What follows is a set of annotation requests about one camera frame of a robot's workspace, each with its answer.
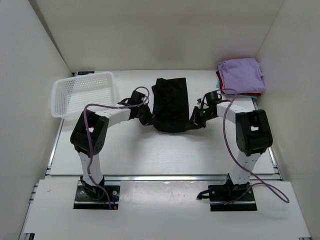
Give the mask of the black t shirt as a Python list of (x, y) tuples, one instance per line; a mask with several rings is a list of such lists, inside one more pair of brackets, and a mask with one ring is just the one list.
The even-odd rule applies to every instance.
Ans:
[(158, 78), (152, 87), (154, 128), (164, 133), (182, 133), (189, 122), (186, 78)]

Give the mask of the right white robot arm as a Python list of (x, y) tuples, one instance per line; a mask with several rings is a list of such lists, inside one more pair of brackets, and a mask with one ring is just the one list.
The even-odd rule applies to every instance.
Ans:
[(264, 110), (252, 110), (223, 99), (216, 90), (206, 93), (197, 100), (186, 130), (206, 127), (206, 122), (222, 118), (222, 133), (227, 142), (226, 121), (235, 124), (235, 141), (238, 147), (237, 157), (232, 157), (236, 167), (228, 173), (224, 186), (224, 195), (236, 200), (250, 186), (250, 176), (263, 153), (273, 143), (273, 136)]

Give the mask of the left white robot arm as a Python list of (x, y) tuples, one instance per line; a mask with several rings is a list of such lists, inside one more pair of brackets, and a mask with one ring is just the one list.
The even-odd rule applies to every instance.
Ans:
[(129, 98), (114, 106), (97, 103), (86, 105), (70, 136), (70, 142), (81, 162), (83, 174), (80, 182), (86, 194), (95, 200), (109, 196), (105, 190), (99, 159), (108, 128), (133, 119), (139, 119), (142, 125), (148, 125), (153, 118), (148, 106), (150, 92), (143, 94), (139, 89), (146, 88), (136, 88)]

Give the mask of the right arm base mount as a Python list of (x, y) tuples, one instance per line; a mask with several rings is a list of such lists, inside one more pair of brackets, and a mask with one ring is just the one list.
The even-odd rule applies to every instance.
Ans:
[(227, 175), (224, 184), (211, 184), (201, 191), (197, 200), (209, 199), (211, 212), (253, 212), (257, 211), (257, 204), (249, 181), (234, 184)]

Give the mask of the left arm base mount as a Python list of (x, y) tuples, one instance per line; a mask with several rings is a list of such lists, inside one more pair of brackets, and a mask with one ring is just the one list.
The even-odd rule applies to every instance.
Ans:
[(98, 196), (87, 194), (85, 187), (78, 181), (73, 209), (75, 210), (118, 210), (120, 200), (120, 181), (106, 181), (104, 189), (107, 191), (109, 198), (103, 190), (100, 190)]

